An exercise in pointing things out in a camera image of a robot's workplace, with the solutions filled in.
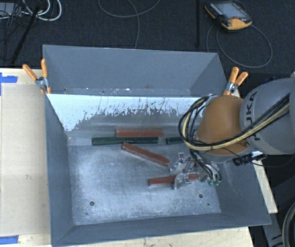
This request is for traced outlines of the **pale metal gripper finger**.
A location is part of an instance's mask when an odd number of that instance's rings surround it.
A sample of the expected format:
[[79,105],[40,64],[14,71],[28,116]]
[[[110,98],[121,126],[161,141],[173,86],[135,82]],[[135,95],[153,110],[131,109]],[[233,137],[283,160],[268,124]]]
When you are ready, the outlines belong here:
[[179,152],[176,159],[172,159],[169,163],[170,173],[179,173],[185,168],[187,160],[184,152]]
[[173,189],[177,190],[183,186],[190,185],[191,183],[192,181],[189,179],[189,174],[181,172],[175,175],[175,179],[173,182]]

